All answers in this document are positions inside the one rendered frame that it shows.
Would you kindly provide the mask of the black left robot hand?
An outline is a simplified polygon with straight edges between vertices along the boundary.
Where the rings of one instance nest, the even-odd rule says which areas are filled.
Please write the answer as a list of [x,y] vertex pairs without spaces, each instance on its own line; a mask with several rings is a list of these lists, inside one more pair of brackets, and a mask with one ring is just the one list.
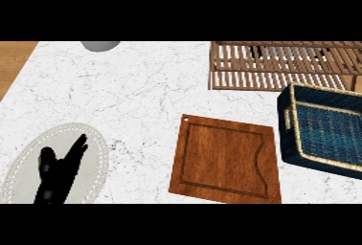
[[41,183],[37,189],[35,204],[63,204],[78,175],[82,154],[87,151],[85,135],[81,134],[62,159],[45,146],[40,152],[38,173]]

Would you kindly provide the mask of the brown wooden cutting board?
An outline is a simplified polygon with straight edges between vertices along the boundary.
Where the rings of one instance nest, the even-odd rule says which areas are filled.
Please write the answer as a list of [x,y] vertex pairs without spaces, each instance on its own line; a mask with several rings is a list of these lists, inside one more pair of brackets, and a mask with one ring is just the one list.
[[273,128],[184,115],[168,191],[221,203],[277,204]]

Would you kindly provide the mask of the dark blue wicker basket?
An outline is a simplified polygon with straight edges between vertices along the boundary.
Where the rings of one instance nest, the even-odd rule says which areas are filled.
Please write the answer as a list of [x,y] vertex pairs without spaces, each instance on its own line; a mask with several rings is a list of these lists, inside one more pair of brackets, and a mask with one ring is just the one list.
[[291,83],[277,112],[282,160],[362,180],[362,94]]

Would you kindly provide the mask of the pale oval placemat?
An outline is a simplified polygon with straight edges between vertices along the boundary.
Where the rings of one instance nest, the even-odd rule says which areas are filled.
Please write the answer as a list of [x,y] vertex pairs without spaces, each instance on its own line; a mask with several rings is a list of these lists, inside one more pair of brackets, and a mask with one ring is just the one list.
[[65,123],[48,129],[28,144],[10,164],[0,185],[0,204],[32,204],[41,183],[38,157],[48,146],[54,156],[63,158],[79,135],[85,135],[87,150],[82,154],[78,175],[69,190],[66,204],[90,204],[106,182],[109,151],[99,131],[79,122]]

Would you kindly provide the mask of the grey rounded object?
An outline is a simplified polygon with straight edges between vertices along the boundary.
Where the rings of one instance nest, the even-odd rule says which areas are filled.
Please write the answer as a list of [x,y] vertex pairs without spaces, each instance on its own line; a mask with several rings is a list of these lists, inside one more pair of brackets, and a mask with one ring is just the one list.
[[90,52],[106,52],[118,44],[118,41],[82,41],[82,46]]

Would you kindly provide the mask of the brown wooden slatted rack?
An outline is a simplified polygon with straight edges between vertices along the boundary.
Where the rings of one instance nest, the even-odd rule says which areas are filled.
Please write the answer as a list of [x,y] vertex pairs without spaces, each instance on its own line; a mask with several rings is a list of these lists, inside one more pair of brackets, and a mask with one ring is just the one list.
[[212,41],[212,90],[277,92],[305,83],[362,93],[362,41]]

